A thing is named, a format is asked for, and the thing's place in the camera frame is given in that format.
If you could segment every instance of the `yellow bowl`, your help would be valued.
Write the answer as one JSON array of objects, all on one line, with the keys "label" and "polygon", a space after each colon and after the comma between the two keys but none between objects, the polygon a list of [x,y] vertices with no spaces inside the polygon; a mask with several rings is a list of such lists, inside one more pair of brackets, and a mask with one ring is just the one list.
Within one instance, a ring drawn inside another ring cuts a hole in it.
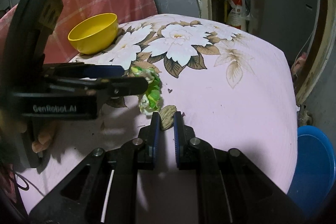
[{"label": "yellow bowl", "polygon": [[106,49],[118,32],[116,14],[100,14],[79,23],[68,35],[70,44],[84,54],[95,54]]}]

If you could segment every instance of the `bowl rim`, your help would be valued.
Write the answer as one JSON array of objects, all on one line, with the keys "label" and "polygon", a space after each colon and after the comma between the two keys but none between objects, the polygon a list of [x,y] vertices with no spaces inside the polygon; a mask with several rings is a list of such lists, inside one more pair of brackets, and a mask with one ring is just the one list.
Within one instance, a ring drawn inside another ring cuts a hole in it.
[{"label": "bowl rim", "polygon": [[107,27],[111,26],[111,25],[112,25],[113,23],[115,23],[115,21],[118,19],[118,16],[117,16],[115,13],[103,13],[103,14],[98,14],[98,15],[89,17],[89,18],[83,20],[82,22],[78,23],[75,27],[72,28],[72,30],[71,30],[71,31],[69,32],[69,34],[68,34],[68,40],[71,41],[71,42],[74,42],[74,41],[80,41],[80,40],[83,40],[83,39],[85,39],[85,38],[88,38],[88,37],[90,37],[90,36],[92,36],[92,35],[95,35],[95,34],[101,32],[102,30],[100,30],[100,31],[98,31],[98,32],[95,32],[95,33],[92,33],[92,34],[90,34],[90,35],[88,35],[88,36],[86,36],[86,37],[82,37],[82,38],[78,38],[78,39],[71,39],[71,38],[70,38],[70,34],[72,33],[72,31],[73,31],[74,29],[76,29],[79,25],[81,25],[82,23],[84,23],[85,21],[87,21],[87,20],[89,20],[89,19],[91,19],[91,18],[98,17],[98,16],[101,16],[101,15],[114,15],[114,16],[115,16],[115,19],[114,19],[109,25],[107,25],[104,29],[106,29]]}]

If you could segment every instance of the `bolt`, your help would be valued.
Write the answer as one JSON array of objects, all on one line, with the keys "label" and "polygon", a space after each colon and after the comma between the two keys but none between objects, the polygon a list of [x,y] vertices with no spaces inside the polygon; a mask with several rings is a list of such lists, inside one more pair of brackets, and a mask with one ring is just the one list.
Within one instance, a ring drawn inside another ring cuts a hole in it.
[{"label": "bolt", "polygon": [[132,140],[132,143],[134,145],[141,145],[143,143],[143,140],[140,139],[140,138],[135,138],[135,139]]},{"label": "bolt", "polygon": [[95,90],[88,90],[86,95],[95,95],[97,92]]},{"label": "bolt", "polygon": [[230,149],[230,155],[233,157],[239,157],[240,151],[236,148]]},{"label": "bolt", "polygon": [[189,141],[192,145],[198,145],[201,143],[201,140],[199,138],[192,138]]},{"label": "bolt", "polygon": [[104,153],[104,150],[102,148],[96,148],[92,151],[92,155],[95,157],[99,157]]}]

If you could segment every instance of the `finger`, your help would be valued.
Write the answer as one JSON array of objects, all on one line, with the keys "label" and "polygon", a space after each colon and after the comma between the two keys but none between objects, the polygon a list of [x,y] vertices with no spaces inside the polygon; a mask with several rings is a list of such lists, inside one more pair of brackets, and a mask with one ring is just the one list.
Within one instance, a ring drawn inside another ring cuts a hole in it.
[{"label": "finger", "polygon": [[38,135],[38,141],[40,144],[45,144],[48,141],[51,141],[53,136],[55,135],[57,129],[57,121],[51,121],[46,123]]},{"label": "finger", "polygon": [[35,141],[31,144],[31,149],[35,152],[35,153],[39,153],[43,150],[46,150],[49,145],[51,143],[51,140],[47,141],[44,144],[41,144],[39,141]]},{"label": "finger", "polygon": [[4,110],[0,110],[0,127],[6,134],[24,133],[27,131],[26,122],[14,119]]}]

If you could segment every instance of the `blue bucket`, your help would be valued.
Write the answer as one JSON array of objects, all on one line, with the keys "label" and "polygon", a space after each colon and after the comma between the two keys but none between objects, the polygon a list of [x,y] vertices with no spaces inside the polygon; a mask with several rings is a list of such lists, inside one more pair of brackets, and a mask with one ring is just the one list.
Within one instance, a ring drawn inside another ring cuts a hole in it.
[{"label": "blue bucket", "polygon": [[335,181],[335,153],[318,128],[298,128],[298,155],[288,196],[308,218],[320,207]]}]

